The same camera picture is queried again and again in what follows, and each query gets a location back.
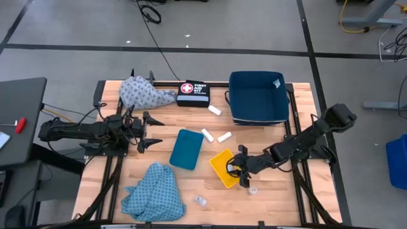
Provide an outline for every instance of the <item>patterned cloth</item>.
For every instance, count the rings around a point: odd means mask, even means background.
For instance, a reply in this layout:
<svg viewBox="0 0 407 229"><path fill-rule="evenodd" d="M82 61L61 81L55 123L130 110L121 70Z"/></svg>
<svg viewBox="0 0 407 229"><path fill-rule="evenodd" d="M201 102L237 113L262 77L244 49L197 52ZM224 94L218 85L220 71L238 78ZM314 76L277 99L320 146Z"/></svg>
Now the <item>patterned cloth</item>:
<svg viewBox="0 0 407 229"><path fill-rule="evenodd" d="M141 76L123 81L119 89L120 98L129 108L134 105L135 110L158 108L176 101L173 90L157 90L151 83Z"/></svg>
<svg viewBox="0 0 407 229"><path fill-rule="evenodd" d="M130 194L121 201L121 213L137 221L174 221L185 215L176 179L168 165L150 165L137 186L125 188Z"/></svg>

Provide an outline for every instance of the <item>concrete floor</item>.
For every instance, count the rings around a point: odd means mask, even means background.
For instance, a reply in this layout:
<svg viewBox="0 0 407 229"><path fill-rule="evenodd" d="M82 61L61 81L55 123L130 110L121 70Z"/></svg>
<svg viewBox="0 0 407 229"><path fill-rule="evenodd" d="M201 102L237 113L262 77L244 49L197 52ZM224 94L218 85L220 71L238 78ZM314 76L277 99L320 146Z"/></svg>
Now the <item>concrete floor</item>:
<svg viewBox="0 0 407 229"><path fill-rule="evenodd" d="M369 6L350 4L346 16L365 15L379 1ZM0 0L0 41L25 3ZM383 29L345 34L337 23L340 4L334 0L304 0L303 5L315 52L377 53L377 39ZM161 47L254 50L254 54L165 53L181 79L226 81L232 71L278 71L286 81L311 83L318 104L296 0L169 0L156 9L163 22L149 26ZM385 16L407 15L394 6ZM392 42L406 24L391 30L383 42ZM143 76L152 70L159 80L174 80L158 52L79 50L81 46L155 46L139 10L127 0L33 0L8 44L64 45L71 49L6 46L0 51L0 81L46 77L44 102L83 113L92 108L97 80L124 79L131 68ZM302 57L259 55L256 50L297 52ZM405 134L407 123L395 112L363 110L361 103L396 101L405 63L317 58L317 67L327 105L345 103L359 117L352 129L335 135L352 224L404 228L407 191L389 183L385 143ZM62 114L75 120L81 118ZM46 120L49 117L41 115L39 125ZM78 142L59 141L53 145L56 149L70 149L77 148ZM81 158L83 153L72 157ZM41 205L39 223L63 222L71 217L79 177L52 171L55 179L42 190L42 200L48 201ZM64 199L51 200L55 198L51 193L61 194Z"/></svg>

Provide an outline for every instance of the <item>yellow tray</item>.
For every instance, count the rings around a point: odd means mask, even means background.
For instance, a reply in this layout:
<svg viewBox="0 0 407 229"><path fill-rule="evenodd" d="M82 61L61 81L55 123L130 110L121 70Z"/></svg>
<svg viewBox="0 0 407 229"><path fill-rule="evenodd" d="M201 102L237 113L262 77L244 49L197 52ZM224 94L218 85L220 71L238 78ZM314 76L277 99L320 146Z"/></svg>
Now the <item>yellow tray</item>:
<svg viewBox="0 0 407 229"><path fill-rule="evenodd" d="M225 149L220 154L209 160L210 165L214 168L216 174L221 178L223 184L230 188L239 182L239 178L231 177L226 171L226 163L233 157L229 149Z"/></svg>

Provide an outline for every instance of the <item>blue bin on floor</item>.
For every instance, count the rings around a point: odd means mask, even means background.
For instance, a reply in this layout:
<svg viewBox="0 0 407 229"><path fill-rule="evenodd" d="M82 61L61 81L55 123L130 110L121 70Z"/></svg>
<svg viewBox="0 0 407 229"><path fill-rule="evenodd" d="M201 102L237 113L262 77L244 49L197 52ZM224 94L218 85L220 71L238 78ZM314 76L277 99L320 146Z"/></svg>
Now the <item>blue bin on floor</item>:
<svg viewBox="0 0 407 229"><path fill-rule="evenodd" d="M388 142L386 152L392 186L407 189L407 134Z"/></svg>

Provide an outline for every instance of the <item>blue container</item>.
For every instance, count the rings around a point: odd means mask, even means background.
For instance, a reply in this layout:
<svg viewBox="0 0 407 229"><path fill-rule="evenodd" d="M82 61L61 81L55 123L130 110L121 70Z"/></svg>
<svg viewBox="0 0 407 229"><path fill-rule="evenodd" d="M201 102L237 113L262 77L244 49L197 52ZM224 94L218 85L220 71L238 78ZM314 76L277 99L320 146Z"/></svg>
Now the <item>blue container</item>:
<svg viewBox="0 0 407 229"><path fill-rule="evenodd" d="M182 129L170 157L170 164L183 169L194 170L197 165L204 135Z"/></svg>
<svg viewBox="0 0 407 229"><path fill-rule="evenodd" d="M281 73L233 72L229 79L230 109L237 125L274 125L289 116L286 83Z"/></svg>
<svg viewBox="0 0 407 229"><path fill-rule="evenodd" d="M396 188L407 189L407 134L386 144L390 182Z"/></svg>

